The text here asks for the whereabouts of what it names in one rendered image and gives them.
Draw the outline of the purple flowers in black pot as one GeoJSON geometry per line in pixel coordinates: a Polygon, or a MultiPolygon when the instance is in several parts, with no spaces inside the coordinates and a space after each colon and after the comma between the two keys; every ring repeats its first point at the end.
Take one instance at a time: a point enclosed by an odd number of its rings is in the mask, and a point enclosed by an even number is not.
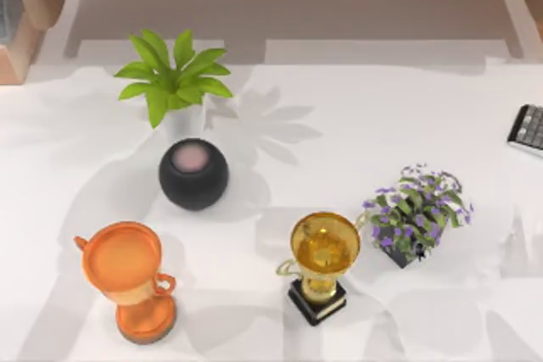
{"type": "Polygon", "coordinates": [[[473,204],[459,179],[426,163],[407,165],[391,187],[380,187],[363,202],[356,227],[366,227],[372,245],[401,269],[438,247],[446,227],[472,222],[473,204]]]}

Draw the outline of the black and grey calculator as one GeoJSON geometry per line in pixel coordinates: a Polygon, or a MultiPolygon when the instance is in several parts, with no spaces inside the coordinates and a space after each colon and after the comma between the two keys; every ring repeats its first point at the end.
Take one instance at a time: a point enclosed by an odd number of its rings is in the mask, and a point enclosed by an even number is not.
{"type": "Polygon", "coordinates": [[[525,104],[519,109],[507,143],[543,158],[543,106],[525,104]]]}

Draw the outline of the orange trophy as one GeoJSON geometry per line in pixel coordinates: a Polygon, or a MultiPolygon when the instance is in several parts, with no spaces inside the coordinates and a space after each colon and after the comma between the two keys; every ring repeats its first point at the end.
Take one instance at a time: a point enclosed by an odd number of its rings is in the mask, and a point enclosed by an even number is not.
{"type": "Polygon", "coordinates": [[[75,237],[87,280],[116,306],[122,336],[150,344],[166,336],[176,323],[176,278],[160,271],[158,235],[136,221],[120,221],[90,239],[75,237]]]}

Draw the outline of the black round speaker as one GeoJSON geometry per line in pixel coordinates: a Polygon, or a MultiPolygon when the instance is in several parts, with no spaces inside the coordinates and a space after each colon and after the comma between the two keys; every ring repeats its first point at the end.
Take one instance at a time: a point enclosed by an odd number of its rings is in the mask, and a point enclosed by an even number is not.
{"type": "Polygon", "coordinates": [[[159,182],[175,205],[200,211],[224,194],[229,168],[224,154],[212,143],[197,137],[184,138],[169,147],[159,165],[159,182]]]}

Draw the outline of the green plant in white pot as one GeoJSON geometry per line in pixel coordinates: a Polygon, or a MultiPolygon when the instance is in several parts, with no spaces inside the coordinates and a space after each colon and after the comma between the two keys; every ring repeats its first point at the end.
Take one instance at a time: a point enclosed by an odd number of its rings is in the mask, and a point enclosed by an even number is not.
{"type": "Polygon", "coordinates": [[[168,48],[155,31],[144,29],[129,40],[139,56],[115,73],[129,80],[120,101],[143,97],[151,127],[164,134],[168,142],[196,136],[204,129],[205,101],[212,97],[230,98],[232,91],[220,79],[231,71],[219,59],[224,47],[197,51],[193,33],[185,30],[168,48]]]}

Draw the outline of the gold trophy on black base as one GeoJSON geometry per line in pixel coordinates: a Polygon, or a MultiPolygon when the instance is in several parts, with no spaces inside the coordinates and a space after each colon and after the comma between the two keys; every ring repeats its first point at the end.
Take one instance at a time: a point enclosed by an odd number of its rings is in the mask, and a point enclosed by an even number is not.
{"type": "Polygon", "coordinates": [[[300,219],[290,237],[293,258],[277,268],[279,276],[295,276],[288,296],[311,326],[319,325],[347,304],[339,278],[361,251],[361,228],[367,215],[355,222],[332,212],[315,212],[300,219]]]}

